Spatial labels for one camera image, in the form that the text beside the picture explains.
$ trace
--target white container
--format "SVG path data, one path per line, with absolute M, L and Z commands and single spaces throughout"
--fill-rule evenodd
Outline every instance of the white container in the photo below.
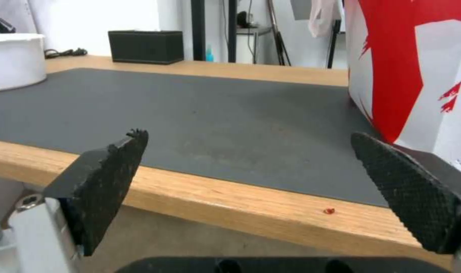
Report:
M 0 90 L 39 83 L 47 78 L 43 35 L 0 34 Z

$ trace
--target cable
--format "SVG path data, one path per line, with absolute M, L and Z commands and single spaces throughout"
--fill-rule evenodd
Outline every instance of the cable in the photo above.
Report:
M 224 36 L 226 38 L 227 52 L 229 52 L 229 39 L 227 38 L 226 4 L 224 0 L 222 0 L 222 13 L 224 14 Z
M 82 48 L 77 48 L 76 50 L 66 50 L 63 52 L 58 52 L 57 50 L 54 49 L 47 49 L 44 50 L 45 54 L 45 59 L 53 59 L 57 57 L 63 57 L 63 56 L 84 56 L 87 55 L 87 50 L 82 49 Z
M 251 49 L 251 45 L 249 44 L 249 36 L 251 36 L 251 6 L 252 6 L 252 0 L 249 1 L 249 9 L 248 9 L 248 48 L 252 55 L 252 63 L 254 64 L 254 61 L 256 60 L 256 56 L 254 55 L 254 52 Z

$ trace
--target red and white box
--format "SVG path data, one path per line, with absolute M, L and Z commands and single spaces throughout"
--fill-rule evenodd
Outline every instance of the red and white box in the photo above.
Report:
M 461 171 L 461 0 L 345 0 L 350 97 L 384 140 Z

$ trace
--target screw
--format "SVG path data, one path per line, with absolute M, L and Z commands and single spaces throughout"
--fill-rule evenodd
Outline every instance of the screw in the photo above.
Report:
M 44 197 L 39 193 L 35 193 L 35 194 L 27 195 L 26 197 L 23 197 L 22 199 L 20 199 L 15 205 L 15 207 L 17 208 L 18 212 L 22 212 L 27 209 L 31 209 L 35 206 L 38 206 L 40 204 L 43 204 L 44 202 L 45 202 Z

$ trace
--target red graphic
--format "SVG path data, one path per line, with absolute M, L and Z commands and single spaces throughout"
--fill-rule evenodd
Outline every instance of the red graphic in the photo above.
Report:
M 448 97 L 457 95 L 458 92 L 459 92 L 460 87 L 461 87 L 461 82 L 457 83 L 448 92 L 444 93 L 438 100 L 442 100 L 444 98 L 448 98 Z
M 438 99 L 438 100 L 442 100 L 442 99 L 454 96 L 452 100 L 443 104 L 443 106 L 441 107 L 442 113 L 443 112 L 449 113 L 453 110 L 453 108 L 455 107 L 456 97 L 458 95 L 460 87 L 461 87 L 461 82 L 457 83 L 455 86 L 453 86 L 450 90 L 448 90 Z
M 370 44 L 369 44 L 369 36 L 367 36 L 365 38 L 365 41 L 364 41 L 364 47 L 362 48 L 362 53 L 360 54 L 360 57 L 362 57 L 362 55 L 364 55 L 364 53 L 370 49 Z
M 451 112 L 453 110 L 453 107 L 455 107 L 455 102 L 456 102 L 456 97 L 454 97 L 449 102 L 443 104 L 443 106 L 441 107 L 441 112 L 447 112 L 447 113 Z
M 373 124 L 394 142 L 423 88 L 415 27 L 461 20 L 461 0 L 359 0 L 359 4 L 368 29 L 364 49 L 371 50 L 374 71 Z

